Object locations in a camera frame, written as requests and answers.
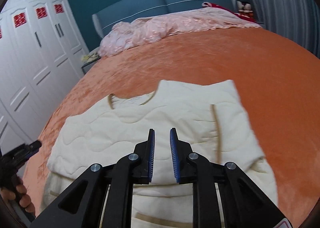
finger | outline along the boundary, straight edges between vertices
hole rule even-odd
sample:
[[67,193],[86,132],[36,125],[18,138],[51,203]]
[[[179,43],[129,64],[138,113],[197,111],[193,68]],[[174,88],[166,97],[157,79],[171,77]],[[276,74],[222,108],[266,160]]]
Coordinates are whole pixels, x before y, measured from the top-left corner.
[[28,205],[25,209],[26,209],[26,211],[27,211],[28,213],[33,213],[33,214],[35,214],[35,212],[36,212],[36,208],[35,208],[35,206],[33,205],[33,203],[31,203],[30,205]]
[[0,191],[2,199],[7,202],[8,200],[15,200],[16,195],[12,191],[9,191],[7,188],[2,188]]
[[20,178],[20,177],[18,176],[18,180],[19,180],[20,184],[23,185],[23,180],[22,180],[22,178]]
[[26,194],[27,193],[27,188],[24,185],[17,185],[16,189],[20,194]]
[[31,198],[30,196],[28,195],[24,195],[21,200],[20,200],[20,205],[23,207],[23,208],[26,208],[28,205],[31,204]]

white label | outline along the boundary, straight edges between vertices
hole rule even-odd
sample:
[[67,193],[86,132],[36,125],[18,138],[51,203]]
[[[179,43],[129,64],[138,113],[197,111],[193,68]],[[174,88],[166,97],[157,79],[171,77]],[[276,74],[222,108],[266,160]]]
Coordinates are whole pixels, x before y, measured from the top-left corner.
[[277,224],[274,228],[292,228],[287,218],[284,218],[279,224]]

white wardrobe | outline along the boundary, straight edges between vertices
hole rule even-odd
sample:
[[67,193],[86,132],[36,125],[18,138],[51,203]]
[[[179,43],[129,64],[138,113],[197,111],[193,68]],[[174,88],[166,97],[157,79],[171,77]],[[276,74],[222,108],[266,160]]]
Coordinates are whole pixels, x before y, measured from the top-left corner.
[[36,140],[89,53],[68,0],[8,0],[0,13],[0,148]]

orange bedspread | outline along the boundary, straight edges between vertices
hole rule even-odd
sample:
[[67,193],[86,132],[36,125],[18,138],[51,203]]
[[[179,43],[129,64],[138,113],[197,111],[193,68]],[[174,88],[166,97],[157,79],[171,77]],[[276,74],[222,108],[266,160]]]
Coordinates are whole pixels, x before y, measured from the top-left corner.
[[149,93],[162,79],[201,85],[234,80],[275,173],[279,208],[298,227],[320,196],[320,61],[260,28],[175,35],[102,58],[64,99],[39,137],[43,147],[24,175],[36,208],[48,174],[46,160],[65,119],[110,93]]

metal pivot screw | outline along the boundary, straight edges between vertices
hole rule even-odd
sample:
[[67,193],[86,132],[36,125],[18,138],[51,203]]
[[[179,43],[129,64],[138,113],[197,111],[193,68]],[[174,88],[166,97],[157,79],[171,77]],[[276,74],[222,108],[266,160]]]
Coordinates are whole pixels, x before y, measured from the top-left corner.
[[91,171],[96,172],[100,169],[100,165],[99,164],[94,164],[90,167]]
[[138,157],[139,156],[137,154],[134,154],[134,153],[129,155],[129,159],[130,160],[136,160],[136,159],[138,159]]
[[236,168],[236,164],[235,164],[235,163],[233,163],[233,162],[228,162],[228,163],[227,163],[227,168],[229,168],[229,169],[233,170],[233,169],[235,169],[235,168]]
[[190,159],[197,159],[198,157],[199,157],[199,155],[197,153],[190,153],[189,154]]

